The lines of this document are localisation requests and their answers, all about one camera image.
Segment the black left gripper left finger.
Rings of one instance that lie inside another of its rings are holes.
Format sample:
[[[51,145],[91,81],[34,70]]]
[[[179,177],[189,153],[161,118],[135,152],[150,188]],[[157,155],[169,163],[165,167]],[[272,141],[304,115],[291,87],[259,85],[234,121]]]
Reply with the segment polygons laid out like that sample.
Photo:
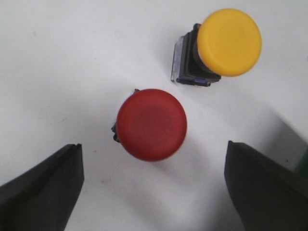
[[[83,182],[82,146],[68,144],[0,187],[0,229],[65,230]]]

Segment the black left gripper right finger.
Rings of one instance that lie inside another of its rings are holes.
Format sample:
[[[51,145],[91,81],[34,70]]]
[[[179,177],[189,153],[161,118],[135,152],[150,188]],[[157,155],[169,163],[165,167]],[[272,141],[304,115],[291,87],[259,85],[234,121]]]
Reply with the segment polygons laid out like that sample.
[[[246,231],[306,231],[308,180],[241,142],[228,142],[224,177]]]

